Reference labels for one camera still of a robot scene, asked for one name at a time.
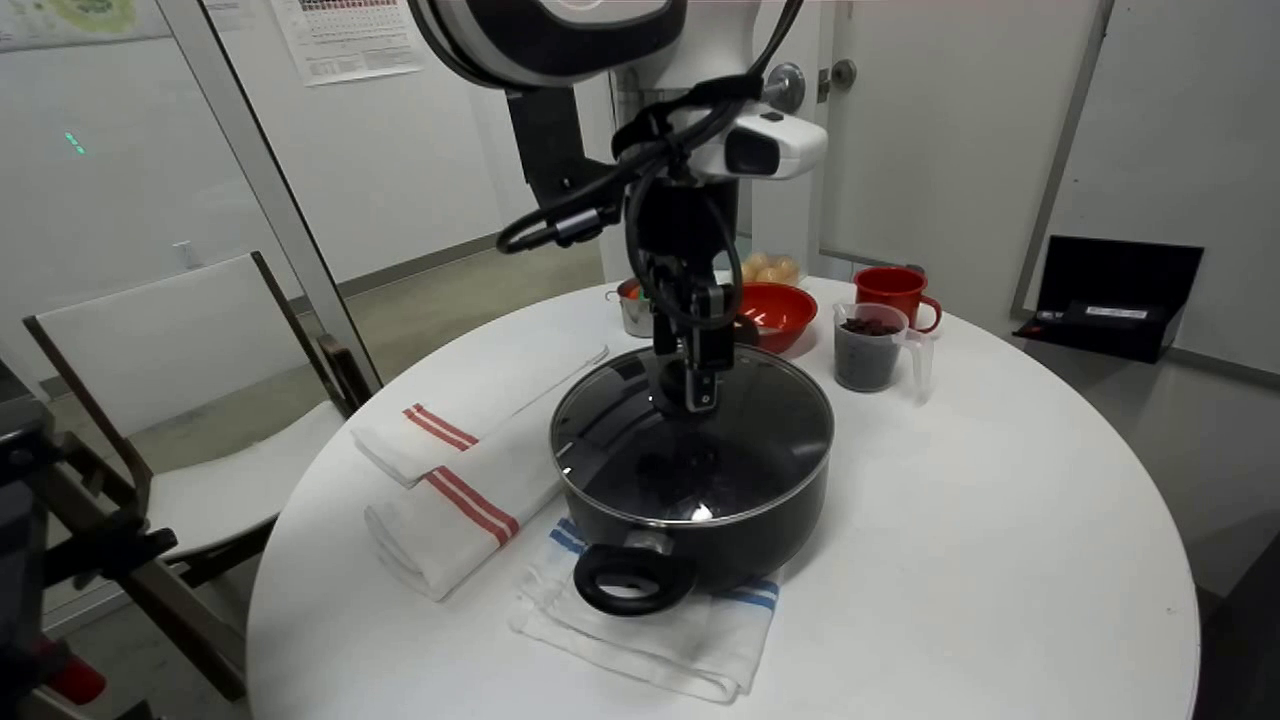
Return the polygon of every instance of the black cable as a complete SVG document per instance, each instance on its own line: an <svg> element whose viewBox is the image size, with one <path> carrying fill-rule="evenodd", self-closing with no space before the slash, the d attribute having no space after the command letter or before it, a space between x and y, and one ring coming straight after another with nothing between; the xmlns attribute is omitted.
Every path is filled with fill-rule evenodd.
<svg viewBox="0 0 1280 720"><path fill-rule="evenodd" d="M788 0L784 12L772 24L772 36L764 44L764 52L756 56L756 64L748 68L748 76L764 76L768 60L776 56L776 48L788 40L796 16L800 16L804 0Z"/></svg>
<svg viewBox="0 0 1280 720"><path fill-rule="evenodd" d="M496 236L496 248L500 252L528 252L528 248L540 248L548 240L556 240L552 228L540 228L540 224L556 224L556 220L568 220L572 212L592 212L600 204L620 204L624 188L640 176L640 172L652 172L656 164L668 160L672 148L688 152L712 136L720 136L732 116L740 112L740 104L720 104L712 108L704 120L680 128L676 136L668 136L668 144L648 144L632 156L624 156L612 172L556 196L552 204L540 204L532 212L524 212L520 220L512 220L500 236Z"/></svg>
<svg viewBox="0 0 1280 720"><path fill-rule="evenodd" d="M628 196L628 212L624 212L624 248L628 248L628 264L636 268L636 284L640 284L640 292L648 296L648 300L656 300L660 304L660 312L668 312L672 320L676 320L676 328L692 328L692 316L680 308L680 300L676 296L668 296L648 272L644 272L644 264L640 264L640 244L636 244L636 220L640 220L640 204L644 204L644 196L648 196L648 188L656 184L656 176L640 176L636 180L636 188L632 188L632 196ZM712 200L712 196L700 196L704 200L704 208L712 212L712 224L716 224L716 232L720 232L720 248L724 248L724 256L728 256L728 292L732 292L732 312L728 316L736 316L740 312L740 288L744 288L744 264L740 264L740 252L736 252L736 236L728 232L728 216L720 212L720 204Z"/></svg>
<svg viewBox="0 0 1280 720"><path fill-rule="evenodd" d="M664 140L632 148L632 156L624 156L612 172L604 172L604 176L556 196L552 204L540 204L540 208L524 212L520 220L512 220L496 236L496 248L512 256L512 252L528 252L528 248L552 244L552 240L560 240L556 224L576 220L580 212L596 212L588 224L604 228L608 212L620 208L620 196L624 196L628 184L636 184L656 164L672 164L672 156L688 156L692 148L708 144L712 136L720 136L740 116L740 108L752 100L752 92L760 92L764 68L776 56L776 48L784 44L784 36L792 32L800 8L804 8L804 0L788 0L784 4L764 52L752 60L752 68L744 76L724 76L724 80L696 84L680 100L644 108L640 120L668 124L668 116L680 112L680 108L708 108L720 88L736 88L740 96L716 96L708 116L700 116L696 124L688 124L688 128L680 128L680 132L672 132Z"/></svg>

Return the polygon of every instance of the red stripe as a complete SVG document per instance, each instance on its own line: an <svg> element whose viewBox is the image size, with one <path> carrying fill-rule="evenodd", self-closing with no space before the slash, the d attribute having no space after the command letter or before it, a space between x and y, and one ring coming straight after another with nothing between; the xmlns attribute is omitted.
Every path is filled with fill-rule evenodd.
<svg viewBox="0 0 1280 720"><path fill-rule="evenodd" d="M472 432L448 424L444 416L428 412L424 404L412 404L424 420L440 424L444 432L468 440L468 444L480 444Z"/></svg>
<svg viewBox="0 0 1280 720"><path fill-rule="evenodd" d="M460 508L460 512L464 512L476 528L484 528L496 544L508 544L508 540L512 540L508 528L496 524L492 516L484 516L476 504L468 504L468 500L460 496L460 488L452 488L452 484L440 480L436 472L428 472L428 484L432 484L440 496L448 496L452 508Z"/></svg>
<svg viewBox="0 0 1280 720"><path fill-rule="evenodd" d="M436 468L440 480L448 480L452 488L460 488L476 508L484 508L492 520L500 520L508 528L508 536L520 536L520 520L508 516L504 508L488 504L488 496L480 496L468 480L460 480L452 468Z"/></svg>
<svg viewBox="0 0 1280 720"><path fill-rule="evenodd" d="M436 440L452 444L452 448L472 448L468 440L460 436L448 436L448 428L432 424L428 416L420 416L416 408L404 408L404 420L432 432Z"/></svg>

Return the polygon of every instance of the striped towel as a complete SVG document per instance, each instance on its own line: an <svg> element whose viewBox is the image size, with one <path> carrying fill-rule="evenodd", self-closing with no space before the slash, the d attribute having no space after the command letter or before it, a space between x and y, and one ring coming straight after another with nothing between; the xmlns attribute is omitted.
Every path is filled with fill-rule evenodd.
<svg viewBox="0 0 1280 720"><path fill-rule="evenodd" d="M560 396L604 352L592 332L556 332L548 344L520 352L520 364L496 348L452 352L448 364L424 360L396 380L408 392L396 388L368 400L352 420L352 440L392 480L416 484L424 472L480 448L520 408Z"/></svg>
<svg viewBox="0 0 1280 720"><path fill-rule="evenodd" d="M476 452L380 496L364 524L392 576L444 600L556 496L552 400L520 408Z"/></svg>
<svg viewBox="0 0 1280 720"><path fill-rule="evenodd" d="M604 616L572 588L584 548L568 520L552 528L512 616L520 636L696 700L732 704L752 692L780 600L772 580L700 588L656 616Z"/></svg>

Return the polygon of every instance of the pot handle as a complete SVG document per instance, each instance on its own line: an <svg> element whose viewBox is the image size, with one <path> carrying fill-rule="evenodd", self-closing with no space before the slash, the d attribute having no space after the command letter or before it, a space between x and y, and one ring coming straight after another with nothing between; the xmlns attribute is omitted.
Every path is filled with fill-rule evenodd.
<svg viewBox="0 0 1280 720"><path fill-rule="evenodd" d="M652 548L592 544L572 568L576 592L608 616L652 616L692 588L692 564Z"/></svg>

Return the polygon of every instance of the glass lid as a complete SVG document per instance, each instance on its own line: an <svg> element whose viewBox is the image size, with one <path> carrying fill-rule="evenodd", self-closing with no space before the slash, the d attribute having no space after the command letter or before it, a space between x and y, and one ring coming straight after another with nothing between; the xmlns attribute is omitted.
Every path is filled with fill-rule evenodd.
<svg viewBox="0 0 1280 720"><path fill-rule="evenodd" d="M832 448L832 404L792 364L736 352L720 408L688 416L656 384L660 360L616 356L564 392L552 452L568 492L632 520L728 520L804 488Z"/></svg>

